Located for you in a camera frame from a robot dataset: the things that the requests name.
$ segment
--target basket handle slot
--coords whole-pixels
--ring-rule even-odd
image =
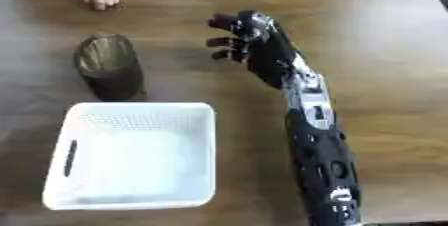
[[[67,160],[65,161],[64,166],[65,177],[68,177],[70,175],[70,172],[72,171],[73,160],[75,159],[75,153],[77,149],[78,149],[78,143],[75,140],[73,140],[72,143],[70,144]]]

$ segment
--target dark cup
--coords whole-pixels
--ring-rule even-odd
[[[79,74],[102,101],[128,101],[143,92],[143,73],[131,42],[121,35],[96,35],[75,53]]]

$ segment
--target table surface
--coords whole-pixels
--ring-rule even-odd
[[[448,16],[438,0],[0,0],[1,225],[306,225],[283,131],[282,95],[210,60],[215,12],[272,14],[328,82],[353,149],[366,222],[448,219]],[[72,66],[92,33],[134,43],[150,101],[217,111],[215,198],[200,208],[51,212],[41,191],[74,103],[96,101]]]

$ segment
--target white plastic basket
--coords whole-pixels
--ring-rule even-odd
[[[43,192],[53,210],[199,206],[215,193],[215,114],[203,103],[80,103]]]

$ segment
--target robotic hand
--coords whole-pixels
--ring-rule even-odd
[[[310,225],[360,225],[355,166],[323,77],[308,67],[282,28],[267,15],[256,11],[217,14],[209,25],[236,35],[207,42],[210,47],[229,47],[214,53],[214,59],[245,62],[265,83],[283,90],[294,173]]]

